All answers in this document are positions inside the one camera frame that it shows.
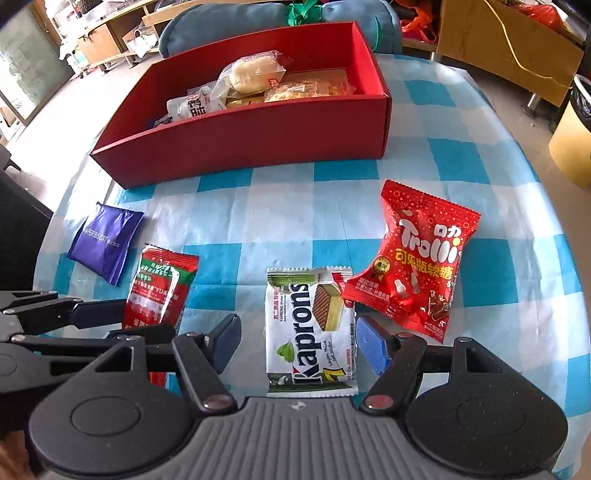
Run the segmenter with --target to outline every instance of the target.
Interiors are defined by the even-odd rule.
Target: wafer illustration
[[[343,299],[334,285],[318,285],[312,313],[324,332],[335,332],[339,329],[340,316],[343,311]]]

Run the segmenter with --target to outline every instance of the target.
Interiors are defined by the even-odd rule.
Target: yellow trash can
[[[582,115],[591,113],[590,92],[591,82],[582,75],[577,75],[571,95],[577,99],[574,108],[578,108],[578,103],[586,103],[586,112],[580,111]],[[571,97],[548,147],[552,160],[564,176],[579,187],[585,187],[591,183],[591,132],[580,120],[574,108]],[[591,116],[587,124],[591,127]]]

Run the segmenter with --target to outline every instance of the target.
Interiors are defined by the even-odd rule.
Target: purple biscuit package
[[[90,268],[116,286],[131,238],[143,216],[143,212],[97,202],[95,214],[89,216],[76,232],[68,258]]]

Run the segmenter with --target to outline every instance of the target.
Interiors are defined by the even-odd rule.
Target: red trolli candy bag
[[[146,245],[125,303],[123,328],[166,322],[177,326],[199,257]],[[150,373],[152,383],[164,386],[166,373]]]
[[[392,180],[382,207],[388,230],[378,255],[347,282],[343,298],[443,342],[462,250],[480,213]]]

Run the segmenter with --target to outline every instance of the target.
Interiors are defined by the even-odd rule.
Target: glass door
[[[0,30],[0,99],[24,125],[72,75],[28,8]]]

